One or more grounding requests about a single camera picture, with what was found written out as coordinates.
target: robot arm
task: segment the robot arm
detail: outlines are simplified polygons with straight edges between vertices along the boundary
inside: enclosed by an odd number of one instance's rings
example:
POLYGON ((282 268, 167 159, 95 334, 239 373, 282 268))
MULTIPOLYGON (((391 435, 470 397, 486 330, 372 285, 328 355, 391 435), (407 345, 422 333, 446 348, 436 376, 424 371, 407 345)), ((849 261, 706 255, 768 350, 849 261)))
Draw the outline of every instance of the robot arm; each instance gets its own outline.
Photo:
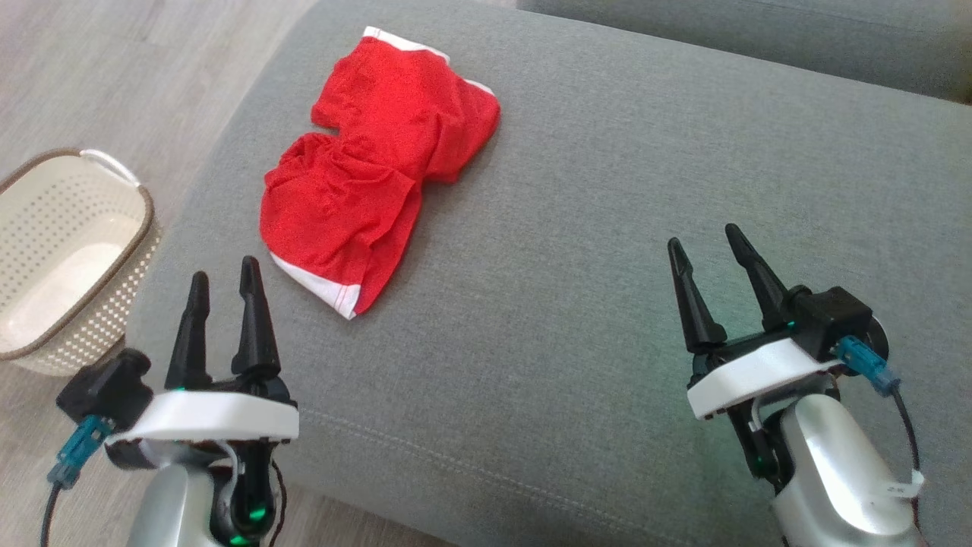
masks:
POLYGON ((881 324, 841 287, 787 291, 739 227, 727 225, 726 236, 763 314, 763 332, 733 341, 712 319, 678 239, 669 241, 685 347, 693 354, 687 387, 696 418, 729 417, 750 473, 774 487, 773 509, 791 547, 923 545, 911 499, 919 485, 895 483, 840 403, 836 384, 839 376, 863 373, 881 394, 900 400, 900 381, 884 366, 881 324), (789 404, 763 417, 780 403, 789 404))
MULTIPOLYGON (((213 382, 206 373, 209 281, 197 272, 169 363, 167 391, 153 394, 141 382, 149 359, 125 349, 80 371, 57 397, 58 407, 76 422, 112 430, 103 441, 117 467, 157 470, 130 547, 258 546, 271 532, 278 510, 271 468, 280 478, 272 454, 297 437, 299 419, 296 402, 279 378, 273 325, 253 257, 243 259, 240 296, 245 308, 232 379, 213 382), (230 466, 217 464, 227 459, 230 466)), ((87 457, 78 462, 64 454, 58 455, 52 482, 66 490, 73 480, 59 477, 76 480, 87 457)))

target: basket rim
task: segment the basket rim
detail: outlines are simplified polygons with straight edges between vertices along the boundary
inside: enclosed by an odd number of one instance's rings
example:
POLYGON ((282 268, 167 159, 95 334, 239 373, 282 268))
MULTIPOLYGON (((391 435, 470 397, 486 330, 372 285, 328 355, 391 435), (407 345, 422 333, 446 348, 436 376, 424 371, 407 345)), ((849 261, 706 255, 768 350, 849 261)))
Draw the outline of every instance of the basket rim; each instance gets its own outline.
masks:
MULTIPOLYGON (((9 176, 7 176, 2 181, 0 181, 0 195, 2 195, 4 192, 10 189, 10 187, 14 186, 14 184, 17 183, 17 181, 19 181, 23 177, 23 175, 25 175, 28 171, 30 171, 37 165, 42 164, 47 160, 60 158, 62 156, 76 156, 80 158, 81 149, 55 148, 53 150, 49 150, 47 152, 44 152, 43 154, 39 154, 31 158, 25 164, 15 169, 14 172, 11 173, 9 176)), ((149 195, 149 191, 145 188, 145 186, 139 186, 136 190, 138 191, 139 195, 142 197, 142 201, 145 203, 145 218, 142 219, 142 225, 139 227, 138 232, 135 234, 135 237, 133 237, 132 240, 128 243, 128 245, 125 247, 125 249, 121 251, 119 257, 115 259, 115 262, 112 263, 112 265, 107 270, 105 270, 105 273, 101 275, 101 277, 99 277, 98 280, 93 285, 91 285, 91 288, 88 289, 88 291, 84 294, 84 296, 82 296, 78 300, 78 302, 71 307, 70 310, 64 313, 64 315, 62 315, 60 319, 58 319, 53 325, 51 325, 51 327, 48 328, 48 330, 46 330, 44 334, 37 337, 36 340, 34 340, 33 342, 31 342, 26 346, 19 347, 12 351, 0 352, 0 361, 19 359, 21 357, 29 355, 30 353, 33 353, 41 346, 49 342, 54 337, 54 335, 59 333, 64 327, 66 327, 71 321, 73 321, 82 312, 82 310, 84 310, 85 307, 87 307, 87 305, 94 300, 94 297, 97 296, 97 294, 100 293, 108 285, 109 282, 111 282, 111 280, 115 277, 115 275, 118 274, 118 272, 122 269, 122 266, 124 266, 124 264, 128 262, 128 259, 131 258, 132 254, 134 254, 135 249, 137 249, 138 246, 142 244, 142 241, 145 239, 145 236, 149 233, 149 229, 152 226, 152 223, 156 217, 155 207, 153 206, 152 196, 149 195)))

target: gray fabric surface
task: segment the gray fabric surface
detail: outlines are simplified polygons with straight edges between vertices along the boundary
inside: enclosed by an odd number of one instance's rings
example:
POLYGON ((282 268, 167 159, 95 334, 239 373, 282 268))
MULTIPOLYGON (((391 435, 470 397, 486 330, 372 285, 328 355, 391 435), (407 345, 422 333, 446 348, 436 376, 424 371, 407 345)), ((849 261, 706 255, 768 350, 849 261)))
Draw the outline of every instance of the gray fabric surface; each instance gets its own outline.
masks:
MULTIPOLYGON (((228 373, 239 262, 261 259, 301 409, 288 481, 462 545, 776 546, 771 489, 725 419, 698 422, 665 243, 679 236, 731 336, 759 328, 722 235, 739 223, 787 284, 842 284, 892 343, 927 465, 934 545, 972 536, 967 366, 972 110, 749 57, 453 0, 329 0, 250 91, 132 309, 161 383, 191 273, 212 284, 228 373), (262 176, 312 127, 368 24, 452 56, 503 120, 346 321, 270 262, 262 176)), ((893 405, 846 401, 902 477, 893 405)))
POLYGON ((519 0, 824 74, 972 99, 972 4, 955 0, 519 0))

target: gray sofa backrest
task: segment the gray sofa backrest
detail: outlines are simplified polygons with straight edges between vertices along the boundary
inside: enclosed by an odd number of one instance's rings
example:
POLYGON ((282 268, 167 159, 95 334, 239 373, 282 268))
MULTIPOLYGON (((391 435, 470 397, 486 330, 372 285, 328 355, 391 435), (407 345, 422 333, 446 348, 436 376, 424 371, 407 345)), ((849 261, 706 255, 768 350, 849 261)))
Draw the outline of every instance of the gray sofa backrest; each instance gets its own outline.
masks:
POLYGON ((970 0, 518 0, 518 7, 972 99, 970 0))

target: white zip tie tag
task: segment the white zip tie tag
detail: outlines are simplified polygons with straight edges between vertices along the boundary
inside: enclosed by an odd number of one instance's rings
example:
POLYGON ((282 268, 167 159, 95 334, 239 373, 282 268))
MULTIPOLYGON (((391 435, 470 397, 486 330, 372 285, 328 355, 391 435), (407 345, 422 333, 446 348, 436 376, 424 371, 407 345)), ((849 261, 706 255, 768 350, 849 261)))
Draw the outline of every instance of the white zip tie tag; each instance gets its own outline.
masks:
POLYGON ((910 485, 885 481, 878 483, 878 493, 881 495, 889 495, 891 497, 914 499, 918 497, 918 494, 921 492, 921 487, 923 486, 924 475, 922 475, 917 469, 912 469, 912 482, 910 485))

